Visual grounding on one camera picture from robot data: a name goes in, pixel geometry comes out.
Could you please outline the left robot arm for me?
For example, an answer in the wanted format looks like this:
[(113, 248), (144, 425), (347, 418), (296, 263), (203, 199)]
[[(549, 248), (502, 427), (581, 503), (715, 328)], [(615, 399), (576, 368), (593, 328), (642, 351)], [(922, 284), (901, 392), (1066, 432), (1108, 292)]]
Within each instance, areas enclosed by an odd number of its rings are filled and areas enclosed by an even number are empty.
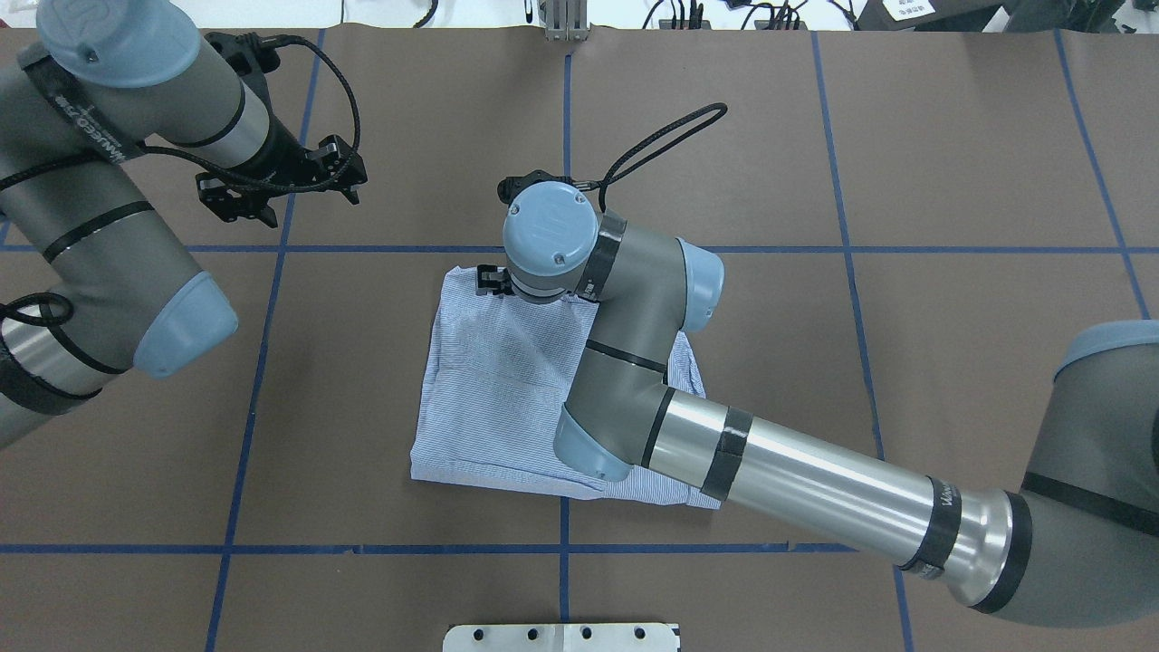
[(37, 41), (3, 69), (3, 220), (59, 283), (3, 305), (3, 446), (71, 413), (127, 369), (169, 378), (236, 331), (124, 166), (199, 166), (203, 206), (278, 226), (270, 202), (369, 181), (359, 137), (307, 149), (274, 112), (279, 49), (297, 34), (199, 32), (169, 1), (42, 1)]

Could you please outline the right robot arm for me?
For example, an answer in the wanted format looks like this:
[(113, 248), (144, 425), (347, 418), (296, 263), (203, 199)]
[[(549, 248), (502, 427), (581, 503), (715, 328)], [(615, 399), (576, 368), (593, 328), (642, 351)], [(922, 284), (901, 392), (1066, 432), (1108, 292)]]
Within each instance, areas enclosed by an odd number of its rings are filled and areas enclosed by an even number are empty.
[(561, 462), (611, 482), (679, 479), (1027, 627), (1156, 614), (1156, 321), (1079, 334), (1019, 490), (962, 490), (672, 388), (675, 337), (707, 325), (724, 265), (592, 204), (596, 189), (542, 170), (501, 181), (506, 265), (478, 273), (480, 294), (597, 306), (554, 435)]

